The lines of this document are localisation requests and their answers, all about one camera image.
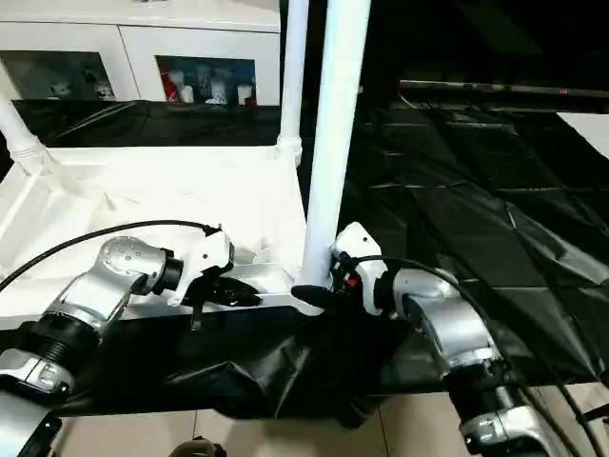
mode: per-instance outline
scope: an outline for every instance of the floor tile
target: floor tile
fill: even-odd
[[[601,385],[580,384],[569,386],[568,389],[583,412],[603,405],[607,401],[607,390]],[[573,411],[566,403],[559,390],[556,387],[540,387],[537,391],[540,392],[542,401],[550,411],[550,414],[552,414],[552,417],[557,421],[569,438],[571,438],[582,455],[584,457],[593,456],[594,451],[590,446],[583,428],[580,427],[577,419],[573,415]],[[605,424],[601,420],[593,421],[590,423],[590,428],[597,436],[604,454],[609,455],[609,435],[607,434],[607,427]]]
[[[447,394],[401,395],[381,406],[390,457],[468,457]]]
[[[168,457],[192,438],[195,411],[65,419],[60,457]]]
[[[386,457],[378,414],[346,430],[333,421],[233,421],[202,410],[195,434],[221,444],[228,457]]]

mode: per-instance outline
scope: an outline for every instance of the black plastic sheet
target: black plastic sheet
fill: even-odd
[[[278,109],[146,102],[20,106],[50,146],[273,144]],[[308,194],[314,119],[299,168]],[[341,228],[452,271],[530,383],[604,376],[609,360],[609,162],[556,114],[373,110],[357,116]],[[118,322],[66,414],[213,407],[238,418],[339,417],[384,395],[442,389],[424,341],[363,313],[292,308]],[[0,349],[10,332],[0,332]]]

